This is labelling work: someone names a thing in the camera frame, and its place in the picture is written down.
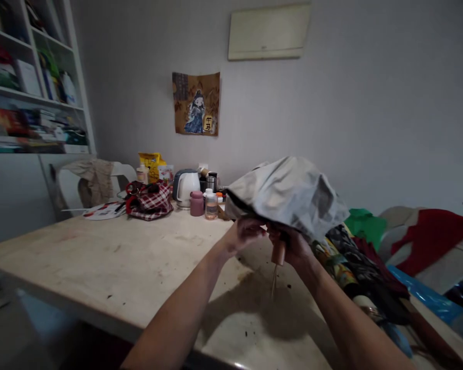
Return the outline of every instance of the gray cloth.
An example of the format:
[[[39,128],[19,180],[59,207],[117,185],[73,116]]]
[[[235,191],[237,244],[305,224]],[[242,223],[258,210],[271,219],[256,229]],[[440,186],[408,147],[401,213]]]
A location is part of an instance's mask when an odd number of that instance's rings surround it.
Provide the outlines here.
[[[297,229],[309,243],[324,240],[331,228],[350,215],[327,177],[301,157],[263,163],[228,190],[257,215]],[[225,210],[230,218],[252,213],[234,204],[229,196]]]
[[[90,159],[69,163],[62,167],[81,178],[78,191],[82,205],[91,208],[110,201],[113,196],[112,169],[113,163],[102,159]],[[61,209],[65,208],[63,199],[57,198]]]

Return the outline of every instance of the white wall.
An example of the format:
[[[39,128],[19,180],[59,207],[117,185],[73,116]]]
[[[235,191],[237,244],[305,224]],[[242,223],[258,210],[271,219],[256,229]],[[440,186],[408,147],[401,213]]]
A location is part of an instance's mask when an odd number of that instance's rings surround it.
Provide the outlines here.
[[[301,59],[227,61],[233,10],[291,2],[73,0],[99,156],[224,184],[304,156],[350,207],[463,214],[463,0],[313,0]],[[221,72],[218,138],[175,133],[173,71]]]

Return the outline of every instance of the pink bottle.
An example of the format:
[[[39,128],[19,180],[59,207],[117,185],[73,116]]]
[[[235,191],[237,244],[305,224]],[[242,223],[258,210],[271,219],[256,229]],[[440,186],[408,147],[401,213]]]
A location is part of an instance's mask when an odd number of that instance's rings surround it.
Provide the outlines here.
[[[204,214],[204,198],[202,192],[194,191],[190,193],[190,215],[202,216]]]

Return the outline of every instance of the white electric kettle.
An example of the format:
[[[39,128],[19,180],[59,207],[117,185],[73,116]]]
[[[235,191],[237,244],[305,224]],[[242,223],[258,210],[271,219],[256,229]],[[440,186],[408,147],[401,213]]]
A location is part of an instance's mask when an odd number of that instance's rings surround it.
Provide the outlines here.
[[[190,208],[190,193],[200,191],[201,183],[197,171],[193,169],[180,170],[173,180],[173,199],[180,209]]]

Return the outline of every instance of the blue plastic bag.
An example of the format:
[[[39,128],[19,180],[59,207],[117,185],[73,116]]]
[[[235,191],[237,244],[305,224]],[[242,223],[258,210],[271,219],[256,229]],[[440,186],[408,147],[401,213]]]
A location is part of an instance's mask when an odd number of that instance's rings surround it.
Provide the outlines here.
[[[408,291],[413,296],[445,323],[451,324],[454,319],[463,313],[463,307],[451,302],[446,297],[441,296],[428,286],[425,286],[413,277],[398,270],[396,267],[387,266],[387,269],[391,271],[400,283],[408,288]]]

